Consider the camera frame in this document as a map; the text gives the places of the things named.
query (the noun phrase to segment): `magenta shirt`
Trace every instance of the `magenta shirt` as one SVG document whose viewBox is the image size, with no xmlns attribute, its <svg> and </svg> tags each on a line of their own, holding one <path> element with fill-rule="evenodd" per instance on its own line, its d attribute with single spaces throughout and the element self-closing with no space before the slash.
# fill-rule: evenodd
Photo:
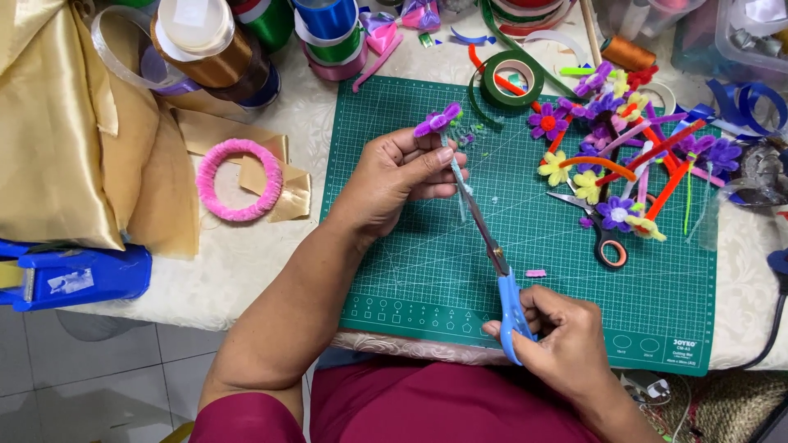
<svg viewBox="0 0 788 443">
<path fill-rule="evenodd" d="M 379 358 L 314 373 L 312 443 L 598 443 L 522 368 Z M 239 393 L 208 404 L 190 443 L 304 443 L 279 400 Z"/>
</svg>

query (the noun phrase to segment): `green cutting mat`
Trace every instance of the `green cutting mat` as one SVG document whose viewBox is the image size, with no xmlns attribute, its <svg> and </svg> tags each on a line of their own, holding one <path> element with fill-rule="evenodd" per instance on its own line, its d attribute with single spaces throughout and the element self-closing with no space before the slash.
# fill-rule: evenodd
<svg viewBox="0 0 788 443">
<path fill-rule="evenodd" d="M 353 94 L 353 80 L 340 83 L 336 100 L 322 219 L 366 141 L 414 126 L 452 101 L 463 105 L 461 123 L 478 122 L 465 86 L 373 76 Z M 540 102 L 555 99 L 543 95 Z M 486 112 L 497 112 L 479 101 Z M 630 259 L 621 270 L 610 271 L 594 258 L 593 229 L 578 224 L 585 213 L 545 194 L 550 188 L 536 168 L 547 142 L 531 138 L 526 122 L 531 112 L 500 113 L 506 117 L 505 129 L 480 137 L 465 150 L 474 197 L 520 285 L 539 283 L 598 303 L 611 365 L 705 374 L 712 349 L 716 253 L 699 248 L 696 241 L 685 243 L 686 181 L 657 218 L 668 240 L 619 235 Z M 572 156 L 580 139 L 573 126 L 561 147 Z M 623 148 L 621 156 L 634 150 Z M 661 167 L 651 168 L 651 193 L 657 194 L 666 181 Z M 693 185 L 690 226 L 701 212 L 706 183 L 693 178 Z M 616 183 L 611 190 L 619 194 L 622 187 Z M 571 193 L 566 184 L 556 191 Z M 530 269 L 544 269 L 548 276 L 525 278 Z M 500 348 L 481 330 L 483 322 L 497 318 L 500 298 L 493 267 L 470 215 L 460 223 L 455 197 L 405 206 L 394 232 L 366 254 L 340 326 Z"/>
</svg>

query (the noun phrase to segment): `scissors handle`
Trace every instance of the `scissors handle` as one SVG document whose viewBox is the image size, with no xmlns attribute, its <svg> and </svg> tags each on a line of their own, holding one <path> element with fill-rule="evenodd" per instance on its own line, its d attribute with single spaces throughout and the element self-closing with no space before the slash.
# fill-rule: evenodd
<svg viewBox="0 0 788 443">
<path fill-rule="evenodd" d="M 610 269 L 622 268 L 630 258 L 626 253 L 626 248 L 619 242 L 619 238 L 612 231 L 602 229 L 601 215 L 595 212 L 590 214 L 589 218 L 593 221 L 593 228 L 597 231 L 597 242 L 593 245 L 593 252 L 597 260 Z M 605 246 L 612 246 L 619 254 L 618 259 L 613 260 L 607 257 L 604 251 Z"/>
<path fill-rule="evenodd" d="M 503 317 L 500 320 L 500 345 L 504 348 L 506 358 L 512 363 L 522 366 L 515 355 L 511 344 L 511 331 L 515 330 L 523 337 L 536 341 L 537 338 L 528 327 L 526 316 L 522 313 L 520 304 L 520 287 L 517 286 L 515 273 L 509 268 L 509 275 L 498 277 L 498 290 L 500 291 L 500 306 Z"/>
</svg>

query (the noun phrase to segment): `person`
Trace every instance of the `person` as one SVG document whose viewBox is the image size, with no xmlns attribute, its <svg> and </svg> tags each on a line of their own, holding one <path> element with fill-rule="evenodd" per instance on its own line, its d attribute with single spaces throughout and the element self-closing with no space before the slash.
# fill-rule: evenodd
<svg viewBox="0 0 788 443">
<path fill-rule="evenodd" d="M 367 248 L 408 200 L 456 193 L 453 141 L 413 128 L 370 141 L 325 220 L 230 329 L 211 365 L 191 443 L 304 442 L 302 376 L 329 346 Z M 539 285 L 520 292 L 533 342 L 513 333 L 521 367 L 375 356 L 318 361 L 313 443 L 591 442 L 662 438 L 610 371 L 599 307 Z M 500 322 L 487 322 L 498 338 Z"/>
</svg>

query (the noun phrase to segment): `table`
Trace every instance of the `table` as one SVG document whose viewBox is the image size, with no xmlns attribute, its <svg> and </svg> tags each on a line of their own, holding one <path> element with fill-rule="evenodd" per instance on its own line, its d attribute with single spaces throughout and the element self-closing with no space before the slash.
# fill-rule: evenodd
<svg viewBox="0 0 788 443">
<path fill-rule="evenodd" d="M 467 84 L 474 67 L 467 57 L 467 48 L 449 39 L 449 25 L 465 35 L 485 35 L 488 30 L 476 9 L 456 16 L 446 15 L 442 19 L 444 25 L 433 38 L 444 44 L 424 48 L 416 31 L 403 30 L 404 41 L 378 74 Z M 589 51 L 579 6 L 573 7 L 555 30 L 571 35 Z M 705 78 L 677 72 L 670 65 L 672 40 L 672 32 L 668 32 L 652 48 L 657 52 L 660 65 L 655 79 L 667 85 L 680 103 L 710 104 L 712 94 L 704 85 Z M 563 66 L 577 65 L 573 54 L 559 52 L 566 48 L 558 43 L 531 42 L 526 43 L 526 48 L 547 69 L 557 71 Z M 484 60 L 504 49 L 501 43 L 487 44 L 478 48 L 478 54 Z M 310 217 L 273 224 L 260 220 L 249 226 L 234 227 L 218 221 L 201 207 L 200 249 L 194 260 L 154 257 L 151 287 L 139 299 L 69 309 L 224 330 L 277 276 L 296 246 L 318 224 L 337 86 L 315 77 L 295 37 L 291 37 L 288 46 L 275 54 L 273 60 L 281 71 L 281 94 L 272 106 L 249 123 L 290 136 L 291 164 L 311 174 Z M 572 81 L 576 80 L 567 80 L 567 83 L 572 85 Z M 557 95 L 549 84 L 545 85 L 545 93 Z M 199 158 L 192 161 L 197 165 Z M 241 207 L 256 196 L 238 189 L 237 173 L 237 165 L 225 163 L 217 174 L 217 192 L 229 206 Z M 788 244 L 779 244 L 771 212 L 756 214 L 730 204 L 721 208 L 716 323 L 709 369 L 747 363 L 760 353 L 771 328 L 778 288 L 765 258 L 769 252 L 786 246 Z M 346 348 L 425 359 L 472 364 L 506 362 L 503 353 L 497 350 L 354 331 L 340 331 L 333 343 Z M 756 368 L 788 369 L 788 328 L 780 331 L 771 354 Z"/>
</svg>

